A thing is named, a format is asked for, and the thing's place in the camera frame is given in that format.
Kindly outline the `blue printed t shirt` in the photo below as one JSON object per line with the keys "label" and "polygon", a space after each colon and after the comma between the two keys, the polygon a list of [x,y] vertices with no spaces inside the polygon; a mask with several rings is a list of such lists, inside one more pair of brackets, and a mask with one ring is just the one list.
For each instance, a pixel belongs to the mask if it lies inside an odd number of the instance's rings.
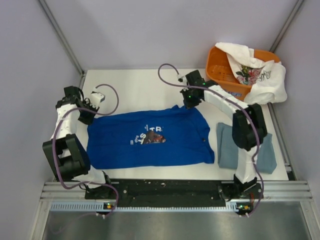
{"label": "blue printed t shirt", "polygon": [[210,127],[196,109],[177,105],[96,118],[86,152],[96,169],[213,164]]}

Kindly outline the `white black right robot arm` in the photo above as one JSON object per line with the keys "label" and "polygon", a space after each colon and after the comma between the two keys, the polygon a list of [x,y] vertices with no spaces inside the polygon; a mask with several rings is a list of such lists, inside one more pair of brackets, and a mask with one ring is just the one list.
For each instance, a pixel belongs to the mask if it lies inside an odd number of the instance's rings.
{"label": "white black right robot arm", "polygon": [[219,192],[226,201],[245,198],[257,185],[260,176],[257,169],[258,154],[268,134],[261,106],[257,103],[249,105],[235,98],[213,80],[205,81],[198,70],[184,76],[179,74],[177,78],[183,84],[180,93],[186,108],[196,107],[205,101],[231,119],[231,137],[238,148],[237,169],[233,184],[221,187]]}

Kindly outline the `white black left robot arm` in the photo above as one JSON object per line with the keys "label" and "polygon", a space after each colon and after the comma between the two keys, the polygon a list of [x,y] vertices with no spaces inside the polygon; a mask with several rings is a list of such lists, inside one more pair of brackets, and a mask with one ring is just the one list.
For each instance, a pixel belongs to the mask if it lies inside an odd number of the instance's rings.
{"label": "white black left robot arm", "polygon": [[63,181],[85,182],[79,187],[85,190],[87,200],[114,198],[114,187],[109,176],[102,170],[95,169],[90,158],[78,139],[77,125],[91,125],[100,109],[105,95],[93,88],[89,97],[76,86],[64,88],[64,97],[57,102],[55,109],[57,121],[50,140],[42,144],[42,150],[57,178],[60,172]]}

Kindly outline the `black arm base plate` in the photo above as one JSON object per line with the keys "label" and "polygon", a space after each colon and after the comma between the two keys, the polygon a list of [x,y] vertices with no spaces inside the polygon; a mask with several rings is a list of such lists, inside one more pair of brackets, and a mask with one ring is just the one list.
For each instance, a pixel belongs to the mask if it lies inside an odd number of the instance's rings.
{"label": "black arm base plate", "polygon": [[242,187],[221,180],[112,179],[112,187],[85,186],[87,200],[117,200],[118,207],[222,207],[243,199],[252,203],[263,196],[260,183]]}

